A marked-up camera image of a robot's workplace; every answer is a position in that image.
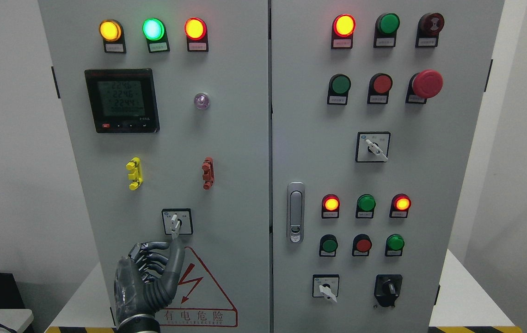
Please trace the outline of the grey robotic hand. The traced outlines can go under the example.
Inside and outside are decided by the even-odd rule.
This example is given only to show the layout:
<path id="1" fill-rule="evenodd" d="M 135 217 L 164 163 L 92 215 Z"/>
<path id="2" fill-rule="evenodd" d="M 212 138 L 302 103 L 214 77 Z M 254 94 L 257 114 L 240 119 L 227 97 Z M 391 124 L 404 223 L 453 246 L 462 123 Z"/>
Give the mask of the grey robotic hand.
<path id="1" fill-rule="evenodd" d="M 183 242 L 137 243 L 117 264 L 114 301 L 118 325 L 133 315 L 155 315 L 176 295 L 184 264 Z"/>

